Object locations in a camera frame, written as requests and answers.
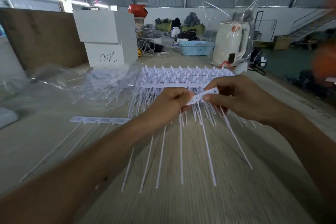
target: staircase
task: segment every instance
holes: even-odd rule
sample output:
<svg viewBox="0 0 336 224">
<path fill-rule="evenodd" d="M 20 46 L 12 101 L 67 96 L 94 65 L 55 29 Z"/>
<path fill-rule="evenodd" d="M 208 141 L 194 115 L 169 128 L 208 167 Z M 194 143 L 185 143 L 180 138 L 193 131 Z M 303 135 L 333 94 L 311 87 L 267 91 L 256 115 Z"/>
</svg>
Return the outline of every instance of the staircase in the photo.
<svg viewBox="0 0 336 224">
<path fill-rule="evenodd" d="M 334 20 L 336 20 L 335 10 L 327 10 L 321 13 L 319 9 L 316 9 L 296 20 L 293 23 L 289 36 L 292 38 L 292 41 L 298 41 L 305 35 L 315 31 L 318 27 Z"/>
</svg>

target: white kettle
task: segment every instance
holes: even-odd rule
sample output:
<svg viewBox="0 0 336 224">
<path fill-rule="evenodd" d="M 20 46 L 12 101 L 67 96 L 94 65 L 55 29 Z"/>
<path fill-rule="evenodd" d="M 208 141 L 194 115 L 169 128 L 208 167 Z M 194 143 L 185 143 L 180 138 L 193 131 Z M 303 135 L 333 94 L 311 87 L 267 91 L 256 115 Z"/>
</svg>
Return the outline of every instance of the white kettle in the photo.
<svg viewBox="0 0 336 224">
<path fill-rule="evenodd" d="M 215 50 L 213 52 L 214 66 L 231 66 L 246 52 L 249 39 L 250 25 L 247 22 L 237 21 L 221 22 L 218 25 Z"/>
</svg>

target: blue basket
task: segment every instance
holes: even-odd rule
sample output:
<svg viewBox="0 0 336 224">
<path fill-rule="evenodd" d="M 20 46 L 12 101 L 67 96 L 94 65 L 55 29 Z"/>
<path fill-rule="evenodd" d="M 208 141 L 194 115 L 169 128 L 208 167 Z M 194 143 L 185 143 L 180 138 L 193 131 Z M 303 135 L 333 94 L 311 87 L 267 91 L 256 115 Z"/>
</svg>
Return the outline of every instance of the blue basket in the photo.
<svg viewBox="0 0 336 224">
<path fill-rule="evenodd" d="M 178 43 L 181 53 L 185 56 L 208 56 L 214 43 L 208 41 L 183 41 Z"/>
</svg>

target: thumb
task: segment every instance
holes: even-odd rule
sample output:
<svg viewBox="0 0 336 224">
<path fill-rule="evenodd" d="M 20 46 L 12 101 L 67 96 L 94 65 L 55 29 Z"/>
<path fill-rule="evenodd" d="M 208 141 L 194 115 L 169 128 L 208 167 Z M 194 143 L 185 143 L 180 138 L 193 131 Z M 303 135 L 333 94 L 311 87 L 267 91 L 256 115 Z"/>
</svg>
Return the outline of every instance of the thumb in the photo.
<svg viewBox="0 0 336 224">
<path fill-rule="evenodd" d="M 210 102 L 215 105 L 224 106 L 229 108 L 232 106 L 233 97 L 225 96 L 221 94 L 206 94 L 203 97 L 204 101 Z"/>
<path fill-rule="evenodd" d="M 180 95 L 176 100 L 180 104 L 180 107 L 184 107 L 193 97 L 189 92 L 185 92 L 182 95 Z"/>
</svg>

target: white box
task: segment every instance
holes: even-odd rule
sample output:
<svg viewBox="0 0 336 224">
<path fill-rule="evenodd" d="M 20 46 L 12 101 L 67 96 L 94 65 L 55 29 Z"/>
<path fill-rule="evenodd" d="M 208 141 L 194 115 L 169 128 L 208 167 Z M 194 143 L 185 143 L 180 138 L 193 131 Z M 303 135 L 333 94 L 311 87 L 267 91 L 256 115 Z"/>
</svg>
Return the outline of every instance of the white box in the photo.
<svg viewBox="0 0 336 224">
<path fill-rule="evenodd" d="M 74 10 L 81 42 L 122 43 L 136 37 L 134 14 L 125 11 Z"/>
<path fill-rule="evenodd" d="M 133 63 L 138 59 L 137 39 L 122 43 L 84 43 L 90 67 Z"/>
</svg>

